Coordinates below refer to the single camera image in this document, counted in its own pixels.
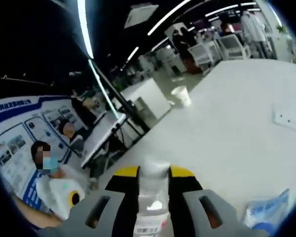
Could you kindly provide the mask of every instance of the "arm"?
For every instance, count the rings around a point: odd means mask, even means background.
[[[16,206],[23,214],[23,216],[31,222],[33,225],[36,225],[39,228],[45,227],[56,227],[62,223],[62,220],[57,216],[42,211],[38,211],[28,205],[26,205],[21,199],[16,195],[12,194],[12,199],[14,200]]]

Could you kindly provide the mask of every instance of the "metal pole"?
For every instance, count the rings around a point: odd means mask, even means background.
[[[121,103],[121,105],[123,106],[123,108],[125,109],[125,111],[127,113],[129,113],[134,121],[140,126],[142,127],[143,131],[145,133],[150,131],[150,128],[148,127],[148,125],[138,116],[138,114],[134,111],[134,109],[129,105],[129,103],[125,100],[125,98],[117,91],[117,89],[114,87],[114,85],[110,82],[110,80],[102,73],[102,71],[98,68],[98,66],[92,61],[92,64],[94,66],[94,68],[97,70],[98,74],[101,76],[101,78],[103,79],[103,84],[105,84],[110,92],[115,96],[115,98]]]

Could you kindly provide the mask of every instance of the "white paper cup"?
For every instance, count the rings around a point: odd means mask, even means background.
[[[183,107],[189,106],[192,103],[185,85],[174,88],[171,94],[180,101]]]

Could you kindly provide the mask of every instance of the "plastic bag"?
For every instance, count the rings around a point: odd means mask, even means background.
[[[273,235],[287,214],[289,191],[286,189],[271,200],[250,202],[244,223],[252,229],[266,230]]]

